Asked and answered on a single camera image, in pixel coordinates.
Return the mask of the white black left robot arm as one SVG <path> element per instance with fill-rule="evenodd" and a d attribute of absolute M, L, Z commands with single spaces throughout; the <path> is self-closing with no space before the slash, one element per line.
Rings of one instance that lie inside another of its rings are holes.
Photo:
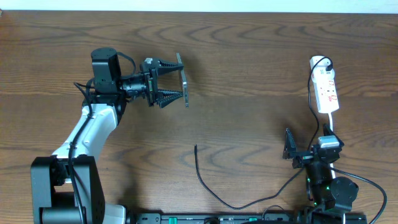
<path fill-rule="evenodd" d="M 183 98 L 188 106 L 188 86 L 179 55 L 176 62 L 146 58 L 127 76 L 121 73 L 120 56 L 110 47 L 92 51 L 94 77 L 75 84 L 84 96 L 79 121 L 51 156 L 32 162 L 34 223 L 137 222 L 125 206 L 105 201 L 96 162 L 128 102 L 144 98 L 149 106 L 164 108 Z"/>

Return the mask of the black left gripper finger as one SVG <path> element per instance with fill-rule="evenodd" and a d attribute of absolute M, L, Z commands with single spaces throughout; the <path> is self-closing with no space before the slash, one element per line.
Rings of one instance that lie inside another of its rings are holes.
<path fill-rule="evenodd" d="M 165 108 L 167 105 L 171 104 L 173 101 L 181 98 L 182 96 L 182 91 L 159 89 L 155 97 L 155 102 L 159 105 L 159 108 Z"/>
<path fill-rule="evenodd" d="M 183 69 L 182 63 L 169 62 L 159 58 L 152 59 L 152 73 L 156 76 L 162 76 L 167 73 L 182 69 Z"/>

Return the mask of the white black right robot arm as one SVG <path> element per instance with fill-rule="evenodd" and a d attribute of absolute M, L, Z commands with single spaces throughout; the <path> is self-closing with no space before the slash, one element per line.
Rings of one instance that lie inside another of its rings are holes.
<path fill-rule="evenodd" d="M 359 187 L 347 177 L 334 177 L 330 164 L 340 158 L 343 141 L 327 126 L 324 135 L 308 151 L 298 151 L 293 135 L 285 130 L 284 159 L 292 159 L 294 169 L 306 171 L 307 197 L 312 206 L 295 212 L 297 223 L 366 223 L 366 216 L 351 213 Z"/>

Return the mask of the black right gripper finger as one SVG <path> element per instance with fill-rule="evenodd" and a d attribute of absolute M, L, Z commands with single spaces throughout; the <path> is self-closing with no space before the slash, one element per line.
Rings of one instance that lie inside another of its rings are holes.
<path fill-rule="evenodd" d="M 284 145 L 284 151 L 283 151 L 282 158 L 283 159 L 293 159 L 295 157 L 296 152 L 297 152 L 297 147 L 295 145 L 293 135 L 290 132 L 290 129 L 287 128 L 285 130 L 285 145 Z"/>
<path fill-rule="evenodd" d="M 344 142 L 330 129 L 329 125 L 325 123 L 323 125 L 323 136 L 330 136 L 330 135 L 334 135 L 337 137 L 337 139 L 340 142 L 340 145 L 338 147 L 343 147 L 345 145 Z"/>

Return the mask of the silver smartphone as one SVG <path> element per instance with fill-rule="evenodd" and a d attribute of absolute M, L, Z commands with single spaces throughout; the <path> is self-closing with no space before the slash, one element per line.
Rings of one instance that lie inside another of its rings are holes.
<path fill-rule="evenodd" d="M 179 75 L 180 75 L 180 85 L 182 88 L 182 98 L 184 100 L 185 107 L 189 107 L 189 95 L 188 95 L 188 82 L 187 82 L 187 77 L 184 71 L 184 65 L 182 62 L 182 58 L 179 53 L 176 53 L 177 56 L 177 62 L 179 65 L 182 66 L 182 68 L 179 70 Z"/>

